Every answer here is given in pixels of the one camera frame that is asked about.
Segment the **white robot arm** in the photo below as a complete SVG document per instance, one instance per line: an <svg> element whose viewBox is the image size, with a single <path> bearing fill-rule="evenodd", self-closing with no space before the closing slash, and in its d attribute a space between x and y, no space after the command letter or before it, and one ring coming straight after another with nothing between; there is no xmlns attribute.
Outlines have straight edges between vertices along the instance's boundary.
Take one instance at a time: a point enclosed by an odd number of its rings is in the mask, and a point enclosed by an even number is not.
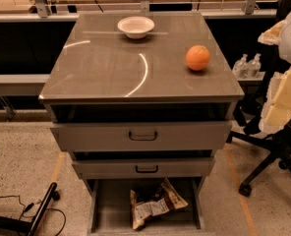
<svg viewBox="0 0 291 236"><path fill-rule="evenodd" d="M290 64L286 72L272 75L262 108L259 128L262 132L275 134L291 119L291 12L284 20L263 32L258 42L277 45L279 57Z"/></svg>

